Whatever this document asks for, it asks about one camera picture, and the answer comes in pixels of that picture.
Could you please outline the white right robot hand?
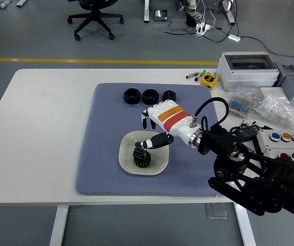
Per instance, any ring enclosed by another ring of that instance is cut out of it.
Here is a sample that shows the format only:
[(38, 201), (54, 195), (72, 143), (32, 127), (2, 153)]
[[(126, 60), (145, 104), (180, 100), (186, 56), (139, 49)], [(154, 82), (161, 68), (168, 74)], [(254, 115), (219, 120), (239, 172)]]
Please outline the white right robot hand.
[(175, 136), (180, 137), (191, 148), (198, 146), (197, 137), (202, 133), (201, 125), (173, 100), (167, 99), (144, 110), (141, 115), (144, 129), (147, 127), (147, 118), (150, 119), (153, 129), (159, 126), (164, 132), (142, 142), (136, 142), (136, 147), (158, 149), (170, 145)]

